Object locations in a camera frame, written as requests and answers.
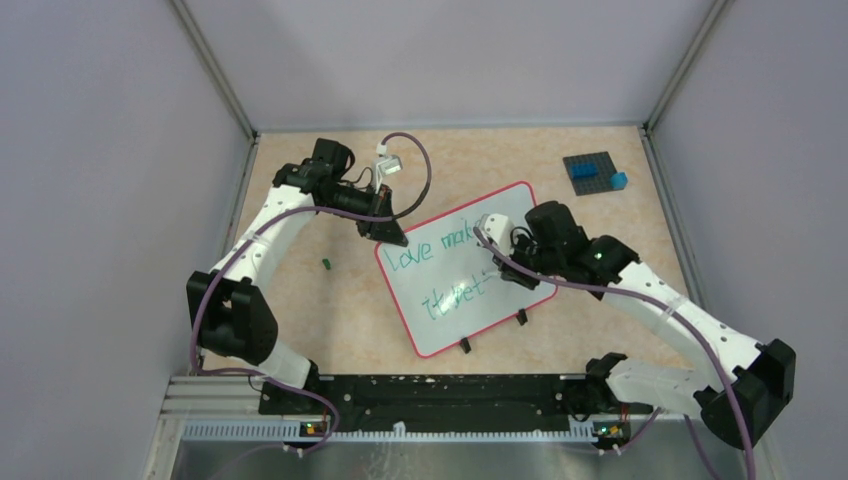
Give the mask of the pink framed whiteboard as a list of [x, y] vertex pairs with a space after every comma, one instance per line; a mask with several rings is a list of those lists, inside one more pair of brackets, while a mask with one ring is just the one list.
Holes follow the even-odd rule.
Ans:
[[405, 247], [380, 243], [374, 256], [415, 353], [428, 358], [553, 298], [554, 285], [533, 290], [499, 277], [473, 229], [486, 214], [518, 225], [536, 204], [519, 181], [420, 223]]

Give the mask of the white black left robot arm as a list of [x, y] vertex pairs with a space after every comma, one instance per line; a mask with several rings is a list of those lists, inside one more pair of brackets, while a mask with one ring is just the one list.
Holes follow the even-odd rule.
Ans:
[[309, 379], [313, 363], [279, 340], [279, 324], [263, 290], [299, 232], [320, 212], [355, 220], [363, 238], [407, 245], [392, 190], [384, 182], [402, 162], [384, 143], [376, 153], [370, 184], [357, 188], [344, 177], [355, 163], [353, 152], [337, 141], [317, 139], [311, 156], [277, 171], [259, 213], [233, 249], [187, 282], [192, 349], [237, 359], [239, 371], [284, 384], [283, 401], [297, 413], [317, 407], [321, 388]]

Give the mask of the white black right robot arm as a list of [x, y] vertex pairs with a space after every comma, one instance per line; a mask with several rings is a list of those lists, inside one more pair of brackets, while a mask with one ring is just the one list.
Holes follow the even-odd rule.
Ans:
[[758, 341], [716, 319], [619, 239], [588, 237], [560, 202], [539, 204], [524, 220], [519, 226], [487, 214], [480, 222], [502, 280], [530, 290], [545, 282], [586, 291], [639, 321], [691, 364], [660, 367], [618, 353], [593, 359], [586, 397], [594, 409], [652, 405], [699, 416], [739, 450], [759, 442], [794, 395], [797, 354], [790, 345]]

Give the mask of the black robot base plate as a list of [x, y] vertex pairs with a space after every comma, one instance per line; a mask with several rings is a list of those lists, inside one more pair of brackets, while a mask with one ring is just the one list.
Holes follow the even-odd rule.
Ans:
[[565, 431], [580, 420], [652, 411], [570, 374], [335, 375], [307, 388], [312, 397], [264, 385], [258, 411], [314, 422], [338, 411], [338, 434], [390, 431], [397, 423], [412, 433]]

